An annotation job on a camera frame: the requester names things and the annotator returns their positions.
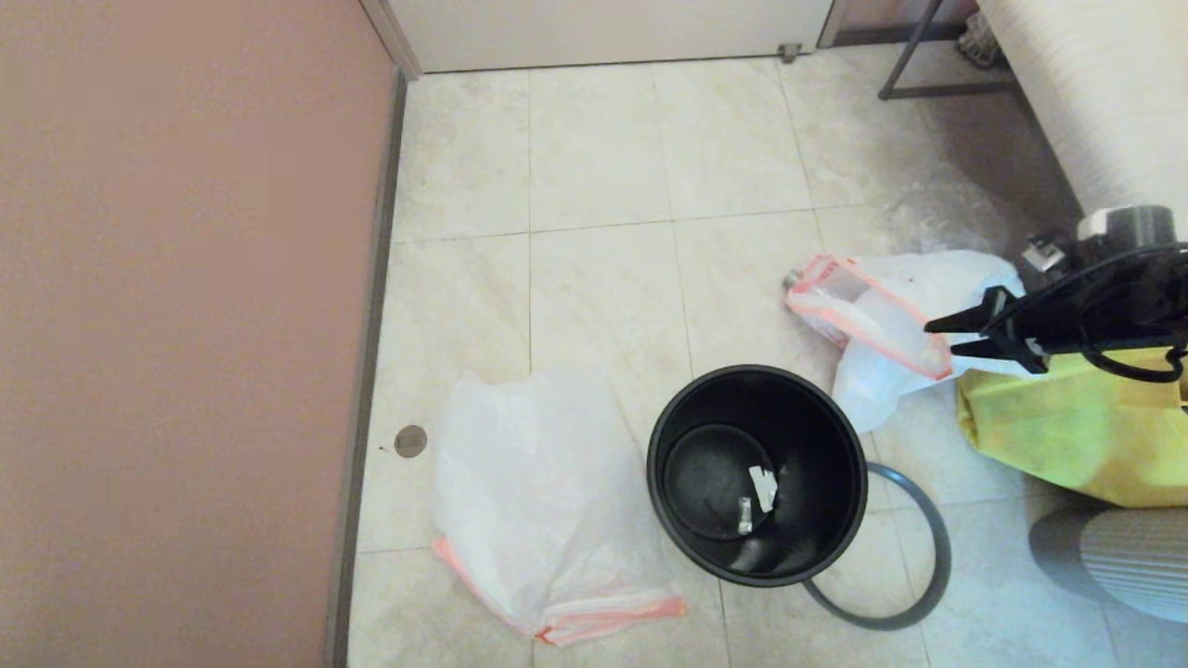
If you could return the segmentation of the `used trash bag red print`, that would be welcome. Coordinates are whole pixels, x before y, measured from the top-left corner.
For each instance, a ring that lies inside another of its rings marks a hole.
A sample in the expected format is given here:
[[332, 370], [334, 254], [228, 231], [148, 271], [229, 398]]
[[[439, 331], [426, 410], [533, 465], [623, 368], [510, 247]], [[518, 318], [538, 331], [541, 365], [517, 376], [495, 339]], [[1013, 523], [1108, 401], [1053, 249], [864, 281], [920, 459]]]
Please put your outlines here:
[[975, 334], [925, 333], [925, 323], [980, 303], [988, 288], [1026, 295], [1010, 263], [969, 250], [819, 254], [801, 272], [794, 290], [785, 291], [785, 304], [843, 351], [830, 397], [858, 434], [886, 423], [908, 393], [968, 368], [994, 373], [992, 360], [952, 354], [953, 345], [977, 340]]

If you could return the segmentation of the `white trash bag pink drawstring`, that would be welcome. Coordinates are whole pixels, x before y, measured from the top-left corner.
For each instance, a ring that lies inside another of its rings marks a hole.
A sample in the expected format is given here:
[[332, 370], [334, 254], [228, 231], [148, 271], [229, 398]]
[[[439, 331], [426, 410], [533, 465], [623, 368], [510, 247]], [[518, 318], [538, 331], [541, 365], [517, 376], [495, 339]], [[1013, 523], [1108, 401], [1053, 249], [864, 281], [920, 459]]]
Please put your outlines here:
[[523, 636], [564, 647], [688, 609], [607, 378], [467, 374], [432, 427], [432, 549]]

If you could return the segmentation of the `yellow fabric bag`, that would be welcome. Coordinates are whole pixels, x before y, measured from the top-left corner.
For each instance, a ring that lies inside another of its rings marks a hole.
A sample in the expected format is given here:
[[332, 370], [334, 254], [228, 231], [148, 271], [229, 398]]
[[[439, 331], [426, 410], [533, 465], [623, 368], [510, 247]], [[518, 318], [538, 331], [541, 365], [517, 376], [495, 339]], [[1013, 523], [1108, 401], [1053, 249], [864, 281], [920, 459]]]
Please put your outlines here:
[[1053, 358], [1045, 374], [972, 368], [956, 382], [969, 445], [1041, 481], [1120, 508], [1188, 508], [1188, 360], [1175, 383], [1142, 383]]

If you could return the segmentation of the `clear plastic bag dark contents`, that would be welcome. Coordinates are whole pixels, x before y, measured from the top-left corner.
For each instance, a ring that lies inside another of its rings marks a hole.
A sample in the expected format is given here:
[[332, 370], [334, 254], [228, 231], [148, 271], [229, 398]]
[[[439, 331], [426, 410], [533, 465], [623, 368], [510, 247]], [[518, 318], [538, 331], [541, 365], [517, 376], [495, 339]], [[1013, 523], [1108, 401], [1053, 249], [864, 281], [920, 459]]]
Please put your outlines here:
[[904, 252], [971, 251], [1020, 263], [1040, 223], [1013, 203], [980, 185], [958, 179], [924, 179], [883, 208], [887, 233]]

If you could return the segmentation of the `black round trash bin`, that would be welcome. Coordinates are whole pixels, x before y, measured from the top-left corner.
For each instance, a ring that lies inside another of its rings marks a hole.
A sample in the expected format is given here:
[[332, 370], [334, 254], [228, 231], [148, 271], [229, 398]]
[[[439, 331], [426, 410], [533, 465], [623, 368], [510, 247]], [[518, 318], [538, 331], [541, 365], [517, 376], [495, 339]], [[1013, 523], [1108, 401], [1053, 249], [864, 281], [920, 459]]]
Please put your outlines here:
[[[752, 466], [777, 477], [769, 513]], [[762, 365], [716, 368], [680, 389], [651, 431], [646, 479], [680, 553], [739, 586], [819, 575], [848, 549], [867, 503], [867, 462], [843, 412], [805, 378]], [[754, 509], [751, 535], [737, 530], [742, 497]]]

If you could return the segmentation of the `cream textured table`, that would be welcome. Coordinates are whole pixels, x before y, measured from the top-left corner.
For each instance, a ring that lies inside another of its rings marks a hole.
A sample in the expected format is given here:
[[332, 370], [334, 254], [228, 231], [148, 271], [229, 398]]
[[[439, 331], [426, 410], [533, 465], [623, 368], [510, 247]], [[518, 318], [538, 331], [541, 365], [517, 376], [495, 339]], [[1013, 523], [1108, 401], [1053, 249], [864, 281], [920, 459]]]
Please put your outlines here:
[[977, 0], [1083, 212], [1188, 239], [1188, 0]]

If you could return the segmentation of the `white ribbed cylinder container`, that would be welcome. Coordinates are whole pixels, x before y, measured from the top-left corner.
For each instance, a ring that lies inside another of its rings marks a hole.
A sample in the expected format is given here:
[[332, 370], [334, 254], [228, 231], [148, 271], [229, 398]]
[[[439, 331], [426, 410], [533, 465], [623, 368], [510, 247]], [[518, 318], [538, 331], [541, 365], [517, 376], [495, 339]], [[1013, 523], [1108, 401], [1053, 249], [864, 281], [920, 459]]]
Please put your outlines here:
[[1188, 625], [1188, 508], [1067, 508], [1036, 519], [1028, 546], [1074, 595]]

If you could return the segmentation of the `grey patterned slipper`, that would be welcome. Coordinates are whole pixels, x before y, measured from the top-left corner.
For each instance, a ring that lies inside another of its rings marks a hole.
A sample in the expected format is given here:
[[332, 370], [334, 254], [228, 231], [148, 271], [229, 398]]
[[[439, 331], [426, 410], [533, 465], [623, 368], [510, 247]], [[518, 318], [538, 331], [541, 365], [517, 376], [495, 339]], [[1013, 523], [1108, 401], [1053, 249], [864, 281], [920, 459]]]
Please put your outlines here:
[[963, 59], [985, 71], [1001, 63], [1001, 46], [988, 19], [980, 11], [971, 14], [963, 23], [963, 33], [959, 34], [956, 50]]

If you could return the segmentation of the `white door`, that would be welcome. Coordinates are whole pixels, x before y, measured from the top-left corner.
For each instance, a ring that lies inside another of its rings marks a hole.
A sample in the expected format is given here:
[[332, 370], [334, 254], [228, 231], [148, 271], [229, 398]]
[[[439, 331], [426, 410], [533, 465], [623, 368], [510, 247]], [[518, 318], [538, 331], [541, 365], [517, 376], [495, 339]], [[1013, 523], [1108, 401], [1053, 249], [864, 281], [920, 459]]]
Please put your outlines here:
[[835, 0], [386, 0], [424, 73], [773, 56]]

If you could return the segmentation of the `grey metal frame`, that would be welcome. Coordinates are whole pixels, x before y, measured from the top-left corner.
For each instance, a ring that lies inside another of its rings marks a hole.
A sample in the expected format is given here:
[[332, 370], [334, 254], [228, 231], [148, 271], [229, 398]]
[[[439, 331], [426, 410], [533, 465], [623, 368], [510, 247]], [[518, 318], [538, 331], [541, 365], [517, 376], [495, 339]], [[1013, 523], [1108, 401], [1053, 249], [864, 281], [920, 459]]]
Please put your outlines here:
[[925, 100], [925, 97], [952, 97], [962, 95], [993, 95], [998, 93], [1017, 93], [1020, 88], [1015, 78], [1010, 81], [985, 81], [956, 84], [939, 84], [923, 87], [899, 87], [899, 80], [910, 64], [921, 40], [933, 26], [934, 17], [944, 0], [928, 0], [925, 10], [910, 33], [909, 40], [896, 59], [895, 68], [883, 87], [878, 90], [877, 97], [881, 101], [895, 100]]

